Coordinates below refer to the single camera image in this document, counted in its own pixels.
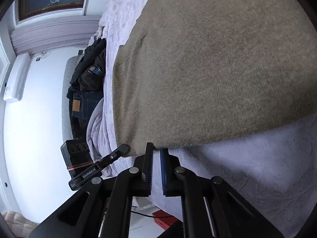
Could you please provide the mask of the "grey pleated curtain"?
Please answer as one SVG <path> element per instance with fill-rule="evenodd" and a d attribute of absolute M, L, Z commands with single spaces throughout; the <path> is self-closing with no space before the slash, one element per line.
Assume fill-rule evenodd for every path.
<path fill-rule="evenodd" d="M 67 46 L 87 45 L 99 27 L 100 16 L 66 16 L 42 20 L 10 33 L 17 55 Z"/>

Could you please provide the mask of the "lavender fluffy bed blanket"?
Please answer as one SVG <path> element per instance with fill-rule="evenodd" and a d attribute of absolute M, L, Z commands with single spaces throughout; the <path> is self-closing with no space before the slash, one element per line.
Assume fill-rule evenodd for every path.
<path fill-rule="evenodd" d="M 94 110 L 87 130 L 94 160 L 116 148 L 113 64 L 147 1 L 105 0 L 99 22 L 107 41 L 104 99 Z M 316 203 L 316 116 L 243 139 L 170 152 L 198 176 L 222 177 L 285 237 L 300 231 Z"/>

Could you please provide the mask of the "black jacket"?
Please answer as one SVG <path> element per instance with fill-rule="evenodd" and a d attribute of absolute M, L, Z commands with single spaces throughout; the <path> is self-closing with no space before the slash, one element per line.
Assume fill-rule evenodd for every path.
<path fill-rule="evenodd" d="M 105 77 L 106 39 L 99 38 L 88 46 L 77 64 L 68 89 L 67 98 L 76 92 L 102 92 Z"/>

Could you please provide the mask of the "olive brown knit sweater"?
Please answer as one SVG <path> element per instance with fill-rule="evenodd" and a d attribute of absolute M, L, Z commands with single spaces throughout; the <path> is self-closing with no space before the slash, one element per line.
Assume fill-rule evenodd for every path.
<path fill-rule="evenodd" d="M 112 84 L 131 154 L 271 130 L 316 113 L 316 29 L 299 0 L 148 0 Z"/>

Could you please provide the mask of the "red box on floor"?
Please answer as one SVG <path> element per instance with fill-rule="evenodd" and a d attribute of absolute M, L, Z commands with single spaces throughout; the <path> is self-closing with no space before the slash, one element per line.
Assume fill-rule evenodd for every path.
<path fill-rule="evenodd" d="M 158 210 L 152 213 L 152 217 L 157 225 L 159 225 L 164 230 L 167 230 L 171 227 L 178 219 L 163 210 Z"/>

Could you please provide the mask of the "dark blue jeans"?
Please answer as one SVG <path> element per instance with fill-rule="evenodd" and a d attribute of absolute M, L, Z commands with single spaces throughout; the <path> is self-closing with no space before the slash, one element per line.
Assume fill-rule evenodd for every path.
<path fill-rule="evenodd" d="M 104 97 L 102 92 L 68 91 L 69 117 L 74 139 L 85 139 L 92 112 Z"/>

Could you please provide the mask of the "white air conditioner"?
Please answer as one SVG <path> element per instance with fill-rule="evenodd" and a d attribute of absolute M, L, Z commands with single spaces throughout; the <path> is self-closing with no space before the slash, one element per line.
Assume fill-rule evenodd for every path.
<path fill-rule="evenodd" d="M 29 53 L 23 53 L 16 57 L 4 91 L 3 99 L 6 103 L 14 103 L 21 100 L 30 61 Z"/>

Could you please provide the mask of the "grey quilted headboard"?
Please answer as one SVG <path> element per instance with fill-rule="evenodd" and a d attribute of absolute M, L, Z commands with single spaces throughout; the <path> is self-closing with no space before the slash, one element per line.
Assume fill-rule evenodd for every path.
<path fill-rule="evenodd" d="M 67 98 L 68 89 L 70 87 L 70 81 L 74 74 L 75 68 L 79 61 L 83 58 L 82 55 L 77 55 L 68 59 L 66 63 L 66 68 L 63 76 L 63 86 L 62 86 L 62 140 L 67 141 L 73 138 L 72 129 L 70 125 L 69 117 L 69 99 Z"/>

